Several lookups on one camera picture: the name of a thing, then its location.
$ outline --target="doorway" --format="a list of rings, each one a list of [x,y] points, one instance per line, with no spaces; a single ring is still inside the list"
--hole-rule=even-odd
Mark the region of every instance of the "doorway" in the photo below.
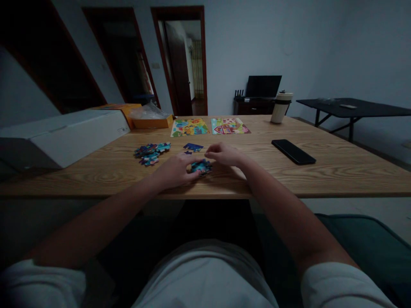
[[[153,78],[132,7],[83,8],[124,102],[158,107]]]
[[[11,1],[0,23],[0,44],[62,114],[107,103],[50,0]]]
[[[174,115],[208,115],[204,6],[151,12]]]

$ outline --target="white sleeve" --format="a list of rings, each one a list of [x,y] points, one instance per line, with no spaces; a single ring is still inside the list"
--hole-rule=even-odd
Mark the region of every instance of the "white sleeve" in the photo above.
[[[83,272],[59,267],[41,267],[24,260],[5,269],[1,284],[12,307],[81,306],[86,290]]]
[[[316,264],[304,273],[301,293],[305,308],[395,308],[364,272],[348,264]]]

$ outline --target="tv stand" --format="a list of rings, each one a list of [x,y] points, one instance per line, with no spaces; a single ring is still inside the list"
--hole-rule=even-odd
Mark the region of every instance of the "tv stand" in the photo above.
[[[273,98],[250,98],[249,102],[244,102],[244,99],[245,97],[235,97],[233,99],[235,115],[257,115],[273,113]]]

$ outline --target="curtain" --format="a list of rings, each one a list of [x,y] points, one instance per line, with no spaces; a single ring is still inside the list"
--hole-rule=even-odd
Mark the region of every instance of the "curtain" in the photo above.
[[[203,85],[203,60],[201,53],[201,41],[193,40],[191,61],[193,63],[194,96],[204,98]]]
[[[141,52],[137,52],[137,65],[138,71],[140,74],[140,79],[143,82],[144,91],[146,94],[154,94],[153,88],[151,87],[151,82],[149,78],[149,74],[147,73],[146,65],[144,64],[143,54]]]

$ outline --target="puzzle picture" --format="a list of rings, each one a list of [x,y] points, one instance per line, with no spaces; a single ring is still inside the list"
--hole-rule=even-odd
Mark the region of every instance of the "puzzle picture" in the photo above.
[[[187,150],[192,150],[194,152],[200,152],[201,149],[203,148],[203,146],[202,145],[195,145],[193,143],[187,143],[185,146],[183,146],[183,148],[185,148]]]
[[[141,158],[140,164],[148,166],[154,166],[158,163],[158,157],[165,151],[170,150],[171,143],[164,142],[159,144],[149,143],[147,145],[140,146],[134,151],[135,157]]]
[[[173,128],[171,129],[171,137],[181,137],[190,135],[202,135],[210,133],[203,119],[180,119],[174,120]]]
[[[239,118],[212,118],[213,135],[251,133]]]
[[[200,176],[206,176],[208,173],[211,172],[212,165],[209,161],[206,161],[203,159],[203,161],[199,163],[192,163],[191,164],[191,173],[200,170],[201,174]]]

